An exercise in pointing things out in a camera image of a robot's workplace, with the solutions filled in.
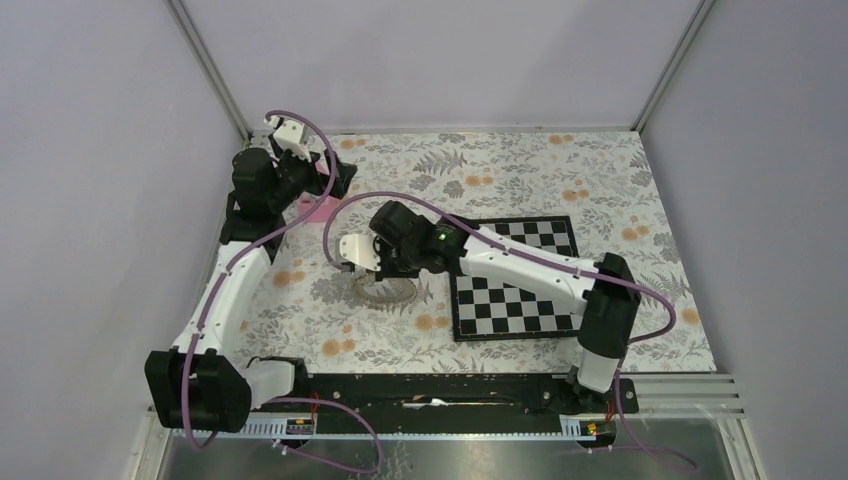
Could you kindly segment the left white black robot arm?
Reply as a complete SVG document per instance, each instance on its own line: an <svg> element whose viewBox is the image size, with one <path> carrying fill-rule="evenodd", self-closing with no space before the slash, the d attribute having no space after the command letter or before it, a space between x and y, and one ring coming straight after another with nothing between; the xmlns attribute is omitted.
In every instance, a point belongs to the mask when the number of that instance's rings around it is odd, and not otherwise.
<svg viewBox="0 0 848 480"><path fill-rule="evenodd" d="M232 160L233 189L219 237L215 268L196 310L164 351L152 351L144 373L160 424L165 428L236 433L251 411L274 399L296 411L309 401L300 359L269 357L238 367L232 360L238 322L270 270L282 240L284 211L304 194L343 198L357 166L338 161L337 174L321 171L328 158L291 150L271 154L250 147Z"/></svg>

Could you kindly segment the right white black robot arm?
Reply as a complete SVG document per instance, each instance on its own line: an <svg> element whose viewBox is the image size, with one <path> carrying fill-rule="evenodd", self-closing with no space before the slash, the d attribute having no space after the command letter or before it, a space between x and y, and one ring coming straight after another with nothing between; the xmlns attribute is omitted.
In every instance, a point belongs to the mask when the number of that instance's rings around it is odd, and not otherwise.
<svg viewBox="0 0 848 480"><path fill-rule="evenodd" d="M504 237L479 223L444 215L432 222L399 201L386 202L369 222L380 266L393 275L450 272L499 281L550 299L580 317L583 349L573 396L597 412L613 398L642 295L627 262L607 253L599 261L554 254Z"/></svg>

